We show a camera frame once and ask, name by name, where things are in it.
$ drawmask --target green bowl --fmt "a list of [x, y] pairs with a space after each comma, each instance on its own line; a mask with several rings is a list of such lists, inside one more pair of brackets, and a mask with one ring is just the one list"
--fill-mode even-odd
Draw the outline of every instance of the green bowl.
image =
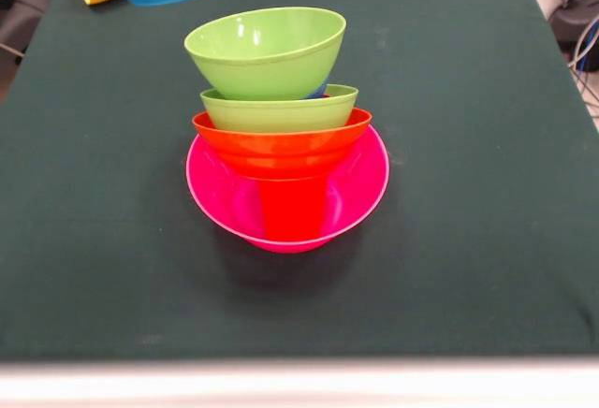
[[214, 127], [232, 132], [284, 133], [335, 129], [347, 123], [358, 89], [327, 85], [327, 95], [295, 101], [234, 101], [215, 89], [201, 93]]
[[294, 100], [327, 79], [345, 26], [343, 16], [323, 8], [264, 8], [199, 26], [184, 45], [226, 99]]

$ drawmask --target magenta bowl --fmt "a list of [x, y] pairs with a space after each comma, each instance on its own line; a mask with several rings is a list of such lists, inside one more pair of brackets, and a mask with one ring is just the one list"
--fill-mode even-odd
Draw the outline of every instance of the magenta bowl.
[[373, 212], [387, 189], [389, 160], [383, 140], [369, 125], [329, 176], [321, 236], [294, 242], [265, 239], [257, 181], [228, 168], [200, 136], [187, 155], [186, 172], [194, 200], [217, 225], [267, 251], [297, 254], [322, 246]]

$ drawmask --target orange bowl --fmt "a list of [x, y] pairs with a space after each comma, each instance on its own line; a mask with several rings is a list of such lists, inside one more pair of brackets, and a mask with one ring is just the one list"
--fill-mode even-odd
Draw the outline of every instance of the orange bowl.
[[354, 108], [344, 127], [296, 133], [243, 133], [214, 128], [207, 112], [193, 119], [197, 132], [243, 177], [306, 179], [331, 172], [352, 151], [372, 115]]

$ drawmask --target bowl rim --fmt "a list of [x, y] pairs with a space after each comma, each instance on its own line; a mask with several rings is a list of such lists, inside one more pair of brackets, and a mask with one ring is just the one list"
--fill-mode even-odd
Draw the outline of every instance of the bowl rim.
[[336, 132], [343, 132], [344, 130], [351, 130], [351, 129], [355, 129], [358, 126], [362, 126], [365, 124], [370, 125], [370, 123], [373, 121], [373, 115], [369, 111], [367, 111], [365, 109], [360, 109], [359, 107], [352, 108], [352, 111], [350, 112], [350, 115], [349, 115], [350, 117], [351, 117], [351, 113], [353, 113], [354, 111], [357, 111], [361, 114], [365, 114], [367, 116], [366, 116], [366, 118], [359, 121], [358, 123], [347, 124], [342, 127], [334, 127], [332, 129], [323, 129], [323, 130], [305, 130], [302, 132], [237, 132], [235, 130], [222, 130], [222, 129], [217, 129], [216, 127], [207, 127], [203, 124], [196, 123], [196, 118], [198, 118], [200, 116], [205, 115], [205, 116], [208, 116], [208, 118], [210, 119], [210, 114], [206, 110], [194, 115], [194, 117], [192, 118], [192, 124], [194, 125], [196, 130], [201, 128], [202, 130], [205, 130], [205, 131], [208, 131], [211, 133], [223, 133], [223, 134], [227, 134], [227, 135], [235, 135], [235, 136], [243, 136], [243, 137], [260, 137], [260, 138], [309, 137], [312, 135], [326, 135], [326, 134], [332, 134], [332, 133], [336, 133]]
[[351, 230], [355, 226], [359, 225], [366, 218], [368, 218], [371, 215], [371, 213], [374, 211], [374, 209], [376, 209], [376, 207], [378, 207], [379, 203], [383, 199], [383, 196], [387, 192], [387, 187], [388, 187], [388, 184], [389, 184], [389, 177], [390, 177], [390, 172], [391, 172], [391, 166], [390, 166], [390, 163], [389, 163], [389, 154], [387, 152], [387, 148], [385, 147], [385, 142], [381, 138], [380, 134], [376, 131], [376, 129], [371, 124], [369, 124], [367, 130], [370, 131], [372, 134], [374, 134], [374, 137], [377, 140], [377, 143], [378, 143], [379, 147], [383, 151], [383, 156], [385, 157], [384, 158], [384, 160], [385, 160], [385, 178], [384, 178], [383, 185], [381, 187], [381, 191], [377, 195], [376, 200], [373, 202], [373, 204], [371, 205], [371, 207], [368, 210], [366, 210], [361, 216], [359, 216], [359, 218], [356, 221], [354, 221], [353, 223], [351, 223], [349, 226], [341, 228], [341, 229], [339, 229], [339, 230], [337, 230], [335, 232], [329, 233], [328, 235], [326, 235], [324, 237], [314, 238], [314, 239], [311, 239], [311, 240], [302, 240], [302, 241], [273, 241], [273, 240], [266, 240], [266, 239], [263, 239], [263, 238], [253, 237], [251, 235], [247, 235], [245, 233], [242, 233], [239, 230], [236, 230], [233, 227], [227, 226], [224, 223], [221, 223], [220, 221], [218, 221], [216, 218], [214, 218], [212, 216], [212, 214], [210, 212], [208, 212], [204, 208], [204, 206], [201, 204], [201, 202], [199, 201], [199, 198], [196, 195], [196, 192], [193, 190], [193, 188], [191, 187], [191, 184], [190, 184], [190, 182], [191, 182], [191, 179], [190, 179], [190, 175], [191, 175], [191, 154], [192, 154], [192, 151], [194, 150], [196, 142], [199, 141], [199, 140], [204, 140], [200, 135], [196, 135], [196, 137], [194, 138], [194, 140], [191, 143], [191, 146], [189, 148], [189, 152], [187, 153], [187, 159], [186, 159], [186, 162], [185, 162], [185, 178], [187, 180], [187, 187], [189, 188], [191, 196], [195, 200], [196, 204], [199, 206], [200, 210], [210, 220], [212, 220], [215, 224], [217, 224], [218, 226], [220, 226], [224, 230], [232, 233], [233, 235], [237, 235], [238, 237], [243, 238], [244, 240], [250, 241], [251, 243], [265, 244], [265, 245], [268, 245], [270, 247], [301, 247], [301, 246], [309, 246], [309, 245], [312, 245], [314, 243], [322, 242], [322, 241], [327, 242], [327, 241], [332, 240], [332, 239], [334, 239], [336, 237], [339, 237], [343, 233]]
[[[336, 88], [345, 90], [346, 93], [342, 95], [329, 95], [329, 88]], [[218, 93], [221, 97], [212, 97], [209, 94]], [[291, 99], [291, 100], [281, 100], [281, 101], [255, 101], [255, 100], [238, 100], [238, 99], [225, 99], [217, 89], [211, 88], [209, 90], [204, 90], [199, 94], [204, 104], [206, 101], [209, 101], [215, 105], [220, 107], [227, 108], [238, 108], [239, 106], [244, 106], [245, 108], [252, 109], [279, 109], [280, 106], [285, 106], [286, 108], [290, 107], [302, 107], [302, 108], [316, 108], [316, 107], [324, 107], [330, 106], [335, 103], [339, 103], [345, 99], [349, 100], [351, 98], [358, 98], [359, 90], [356, 87], [351, 87], [349, 85], [342, 85], [338, 83], [329, 83], [327, 84], [327, 89], [325, 90], [325, 94], [328, 97], [315, 97], [313, 99]]]
[[[274, 11], [288, 11], [288, 10], [305, 10], [305, 11], [310, 11], [310, 12], [328, 13], [330, 15], [333, 15], [335, 18], [337, 18], [338, 20], [340, 20], [342, 22], [341, 27], [334, 35], [332, 35], [318, 43], [314, 43], [313, 45], [307, 46], [305, 48], [300, 48], [298, 50], [293, 50], [293, 51], [289, 51], [289, 52], [280, 52], [278, 54], [254, 57], [251, 59], [242, 59], [242, 58], [236, 58], [236, 57], [234, 57], [234, 58], [214, 57], [214, 56], [210, 56], [210, 55], [206, 55], [206, 54], [202, 54], [202, 53], [193, 51], [189, 46], [189, 43], [191, 41], [190, 38], [192, 36], [196, 35], [200, 31], [206, 29], [208, 26], [217, 24], [218, 22], [221, 22], [223, 20], [228, 20], [231, 18], [240, 17], [242, 15], [260, 13], [260, 12], [274, 12]], [[260, 64], [267, 64], [269, 62], [282, 62], [284, 60], [294, 59], [294, 58], [300, 57], [302, 55], [307, 55], [312, 52], [320, 51], [320, 50], [326, 48], [330, 43], [333, 43], [337, 38], [342, 36], [343, 33], [345, 32], [346, 27], [347, 27], [347, 20], [345, 19], [345, 17], [342, 14], [335, 12], [334, 10], [329, 10], [327, 8], [304, 7], [304, 6], [267, 7], [267, 8], [259, 8], [256, 10], [247, 10], [245, 12], [233, 13], [231, 15], [227, 15], [225, 17], [221, 17], [221, 18], [217, 18], [216, 20], [212, 20], [211, 22], [206, 22], [206, 23], [198, 26], [196, 29], [191, 31], [189, 34], [187, 34], [187, 36], [185, 37], [185, 40], [183, 41], [183, 45], [190, 55], [192, 55], [193, 57], [200, 58], [204, 62], [212, 62], [215, 64], [221, 64], [221, 65], [260, 65]]]

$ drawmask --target green cloth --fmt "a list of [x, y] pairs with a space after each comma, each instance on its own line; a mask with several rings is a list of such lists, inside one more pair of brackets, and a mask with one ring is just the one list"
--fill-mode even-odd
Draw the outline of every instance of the green cloth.
[[[392, 161], [304, 255], [191, 198], [194, 27], [341, 12], [331, 81]], [[53, 0], [0, 109], [3, 360], [594, 354], [599, 137], [535, 0]]]

